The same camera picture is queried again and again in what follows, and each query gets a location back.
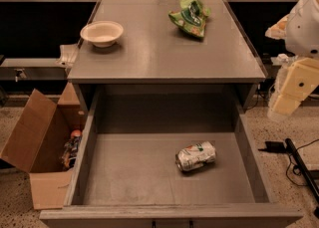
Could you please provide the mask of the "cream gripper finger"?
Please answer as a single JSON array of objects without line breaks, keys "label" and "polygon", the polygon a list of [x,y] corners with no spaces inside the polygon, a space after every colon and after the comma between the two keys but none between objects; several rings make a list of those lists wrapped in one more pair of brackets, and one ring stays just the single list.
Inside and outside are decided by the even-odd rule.
[{"label": "cream gripper finger", "polygon": [[275,122],[283,122],[300,106],[300,102],[287,96],[274,93],[268,103],[267,116]]}]

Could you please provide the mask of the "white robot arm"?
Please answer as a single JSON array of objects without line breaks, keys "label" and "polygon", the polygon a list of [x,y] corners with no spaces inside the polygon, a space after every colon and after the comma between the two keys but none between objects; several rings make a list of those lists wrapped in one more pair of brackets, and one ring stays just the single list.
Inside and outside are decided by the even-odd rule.
[{"label": "white robot arm", "polygon": [[265,36],[283,40],[296,56],[279,69],[268,103],[268,117],[282,122],[319,86],[319,0],[299,0]]}]

